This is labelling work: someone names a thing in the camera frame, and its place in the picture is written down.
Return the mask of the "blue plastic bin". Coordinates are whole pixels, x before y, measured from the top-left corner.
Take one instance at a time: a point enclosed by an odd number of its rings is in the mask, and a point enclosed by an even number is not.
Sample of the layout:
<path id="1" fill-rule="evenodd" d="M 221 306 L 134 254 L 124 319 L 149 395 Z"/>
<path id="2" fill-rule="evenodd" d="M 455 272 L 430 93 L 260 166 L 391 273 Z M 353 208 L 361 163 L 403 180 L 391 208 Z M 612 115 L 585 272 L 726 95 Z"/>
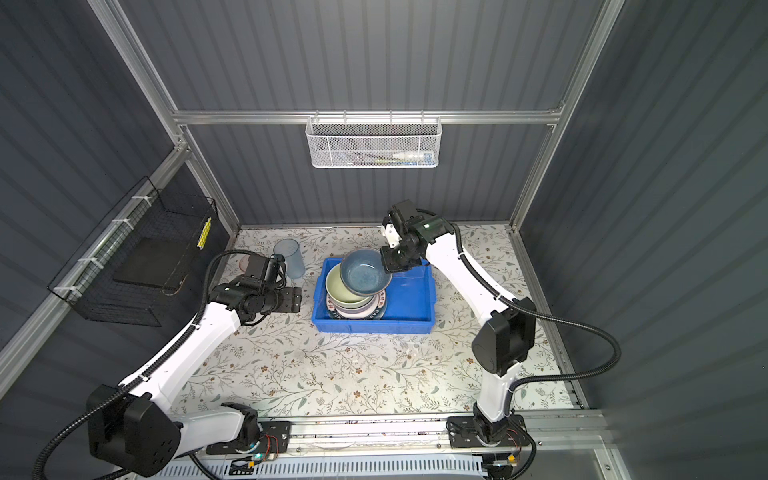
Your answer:
<path id="1" fill-rule="evenodd" d="M 326 258 L 317 278 L 311 321 L 325 333 L 429 334 L 436 324 L 436 284 L 431 265 L 396 273 L 386 288 L 387 305 L 378 319 L 336 319 L 326 306 L 325 280 L 340 264 L 340 257 Z"/>

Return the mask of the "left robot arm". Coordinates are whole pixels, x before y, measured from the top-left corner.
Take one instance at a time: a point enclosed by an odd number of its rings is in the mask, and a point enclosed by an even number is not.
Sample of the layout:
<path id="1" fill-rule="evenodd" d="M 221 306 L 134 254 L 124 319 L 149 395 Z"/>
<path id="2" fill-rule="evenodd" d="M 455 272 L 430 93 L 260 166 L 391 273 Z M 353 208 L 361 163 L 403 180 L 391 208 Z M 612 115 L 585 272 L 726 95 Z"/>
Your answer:
<path id="1" fill-rule="evenodd" d="M 100 386 L 88 398 L 89 450 L 93 457 L 143 477 L 177 457 L 210 445 L 266 461 L 287 449 L 289 428 L 262 426 L 256 409 L 238 402 L 176 416 L 182 388 L 218 346 L 242 327 L 273 313 L 297 313 L 301 290 L 287 284 L 282 255 L 248 252 L 247 271 L 217 286 L 206 276 L 192 319 L 157 354 L 116 387 Z"/>

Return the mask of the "dark blue ceramic bowl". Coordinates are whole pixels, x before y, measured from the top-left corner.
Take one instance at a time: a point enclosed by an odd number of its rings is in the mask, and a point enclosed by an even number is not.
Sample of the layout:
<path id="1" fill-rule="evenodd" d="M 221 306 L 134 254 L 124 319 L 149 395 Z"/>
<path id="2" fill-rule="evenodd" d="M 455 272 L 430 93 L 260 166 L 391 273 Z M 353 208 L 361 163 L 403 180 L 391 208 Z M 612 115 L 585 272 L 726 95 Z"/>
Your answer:
<path id="1" fill-rule="evenodd" d="M 359 248 L 348 253 L 340 263 L 341 281 L 356 295 L 372 296 L 385 290 L 393 274 L 384 266 L 379 250 Z"/>

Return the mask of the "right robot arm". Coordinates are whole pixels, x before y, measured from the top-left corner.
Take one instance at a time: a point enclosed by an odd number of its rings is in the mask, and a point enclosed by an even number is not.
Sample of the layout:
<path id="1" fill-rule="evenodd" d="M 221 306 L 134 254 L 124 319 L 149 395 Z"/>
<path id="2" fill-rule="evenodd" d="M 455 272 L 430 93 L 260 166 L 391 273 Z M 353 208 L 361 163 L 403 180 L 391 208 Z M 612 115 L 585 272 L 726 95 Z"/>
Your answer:
<path id="1" fill-rule="evenodd" d="M 500 442 L 512 428 L 510 388 L 535 343 L 536 320 L 519 309 L 535 310 L 535 304 L 517 299 L 475 261 L 463 246 L 458 226 L 409 200 L 390 208 L 381 232 L 387 241 L 380 248 L 386 271 L 404 272 L 429 263 L 450 281 L 477 318 L 480 330 L 472 341 L 472 353 L 484 373 L 473 405 L 474 431 L 485 445 Z"/>

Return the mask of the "green ceramic bowl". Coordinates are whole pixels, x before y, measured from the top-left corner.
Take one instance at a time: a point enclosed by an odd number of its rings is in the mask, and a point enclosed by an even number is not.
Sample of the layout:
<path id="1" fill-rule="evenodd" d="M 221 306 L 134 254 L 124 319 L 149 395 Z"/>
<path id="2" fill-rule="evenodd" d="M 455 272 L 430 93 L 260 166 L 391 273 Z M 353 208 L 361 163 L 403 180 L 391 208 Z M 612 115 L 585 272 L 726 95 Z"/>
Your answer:
<path id="1" fill-rule="evenodd" d="M 341 278 L 340 264 L 336 264 L 328 272 L 325 288 L 332 302 L 345 309 L 362 308 L 374 301 L 374 296 L 355 294 L 345 286 Z"/>

